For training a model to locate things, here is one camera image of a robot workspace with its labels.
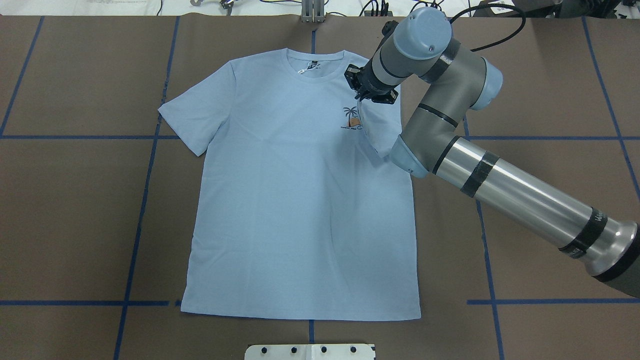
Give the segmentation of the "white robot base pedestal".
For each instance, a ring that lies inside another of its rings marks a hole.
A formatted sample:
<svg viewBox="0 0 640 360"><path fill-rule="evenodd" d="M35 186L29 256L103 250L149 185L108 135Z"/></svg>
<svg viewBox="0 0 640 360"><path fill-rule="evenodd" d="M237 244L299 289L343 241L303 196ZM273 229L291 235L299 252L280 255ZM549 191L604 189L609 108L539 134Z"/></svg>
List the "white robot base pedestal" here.
<svg viewBox="0 0 640 360"><path fill-rule="evenodd" d="M376 360L374 344L255 344L244 353L245 360Z"/></svg>

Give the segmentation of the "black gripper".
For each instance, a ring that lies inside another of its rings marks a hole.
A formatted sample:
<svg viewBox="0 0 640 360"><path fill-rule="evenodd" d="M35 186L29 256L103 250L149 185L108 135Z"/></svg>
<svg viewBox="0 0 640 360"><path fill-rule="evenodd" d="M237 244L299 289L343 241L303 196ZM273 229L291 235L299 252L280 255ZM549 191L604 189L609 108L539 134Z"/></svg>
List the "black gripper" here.
<svg viewBox="0 0 640 360"><path fill-rule="evenodd" d="M350 89L355 91L355 99L358 101L371 100L377 104L393 105L399 96L394 85L388 85L378 79L372 60L362 67L349 64L344 77Z"/></svg>

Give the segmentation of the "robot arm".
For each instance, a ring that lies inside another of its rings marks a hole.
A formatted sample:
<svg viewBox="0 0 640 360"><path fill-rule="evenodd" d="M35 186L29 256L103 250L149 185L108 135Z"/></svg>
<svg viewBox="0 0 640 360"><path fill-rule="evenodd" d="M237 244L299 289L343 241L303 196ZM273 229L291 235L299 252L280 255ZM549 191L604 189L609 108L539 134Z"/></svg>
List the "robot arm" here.
<svg viewBox="0 0 640 360"><path fill-rule="evenodd" d="M359 101L392 105L412 75L429 85L390 148L390 160L416 178L434 174L469 198L487 203L581 261L599 282L640 294L639 224L617 221L455 134L469 110L487 107L503 74L453 36L451 21L420 7L388 21L367 64L345 78Z"/></svg>

